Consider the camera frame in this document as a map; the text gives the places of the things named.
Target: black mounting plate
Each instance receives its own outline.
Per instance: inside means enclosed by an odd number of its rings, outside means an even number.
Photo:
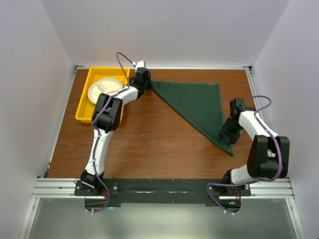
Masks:
[[[206,191],[208,183],[220,183],[221,179],[107,179],[103,182],[110,190],[108,207],[120,207],[122,203],[158,203],[158,204],[205,204],[216,206]],[[77,189],[75,196],[92,196],[84,189]],[[219,200],[219,196],[230,196],[212,187],[211,193],[228,208],[234,199]],[[242,190],[242,196],[250,196],[250,188]],[[88,207],[102,207],[104,199],[86,199]]]

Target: brown tabletop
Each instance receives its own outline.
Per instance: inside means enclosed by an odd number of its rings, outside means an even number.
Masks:
[[[171,82],[218,83],[225,118],[229,101],[251,96],[244,70],[150,70],[152,79]],[[50,178],[79,178],[92,147],[93,129],[75,120],[88,70],[78,70],[65,111]],[[230,156],[151,90],[124,107],[106,160],[105,178],[222,178],[231,168],[247,162],[251,139],[244,132]]]

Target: metal frame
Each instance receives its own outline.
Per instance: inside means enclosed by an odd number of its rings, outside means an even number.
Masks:
[[[83,66],[77,66],[77,69],[86,69]],[[243,68],[246,71],[249,86],[252,95],[256,95],[253,77],[249,67]],[[257,108],[260,108],[258,98],[254,98],[254,103]],[[76,179],[65,178],[38,178],[32,192],[31,202],[25,217],[25,221],[20,233],[20,239],[27,239],[30,235],[32,224],[38,209],[40,198],[86,198],[86,199],[103,199],[103,196],[75,196]],[[277,179],[274,182],[259,182],[250,185],[251,196],[242,197],[245,199],[286,199],[290,218],[298,239],[305,239],[305,233],[301,224],[297,207],[294,200],[294,193],[289,179]],[[222,196],[221,200],[234,199],[235,197]]]

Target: wooden table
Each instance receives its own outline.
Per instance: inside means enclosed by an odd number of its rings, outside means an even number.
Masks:
[[[230,100],[251,96],[244,70],[150,71],[154,80],[218,83],[225,118]],[[48,172],[50,178],[79,178],[88,162],[93,129],[74,118],[87,74],[88,70],[76,73]],[[244,132],[233,145],[235,156],[230,156],[149,90],[124,107],[123,121],[109,145],[104,177],[222,178],[228,169],[246,164],[250,147],[251,139]]]

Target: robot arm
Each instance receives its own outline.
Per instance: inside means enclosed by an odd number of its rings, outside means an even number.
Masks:
[[[101,190],[101,184],[98,181],[95,169],[98,176],[102,178],[104,174],[104,160],[106,152],[111,141],[111,137],[120,124],[122,106],[138,99],[145,90],[151,87],[152,85],[148,69],[145,67],[136,68],[134,83],[129,87],[126,86],[116,95],[115,98],[111,98],[107,108],[97,119],[89,162],[81,175],[82,184],[89,186],[91,191],[99,192]],[[92,115],[92,121],[101,112],[109,97],[110,96],[106,94],[99,95]]]
[[[243,129],[253,140],[247,164],[228,170],[224,176],[224,183],[248,183],[258,178],[273,178],[278,171],[278,155],[271,133],[277,140],[282,156],[282,172],[280,178],[285,178],[288,172],[290,142],[287,137],[273,132],[256,113],[255,108],[245,106],[243,99],[234,99],[230,102],[230,118],[220,131],[220,139],[226,138],[230,144],[237,142]]]

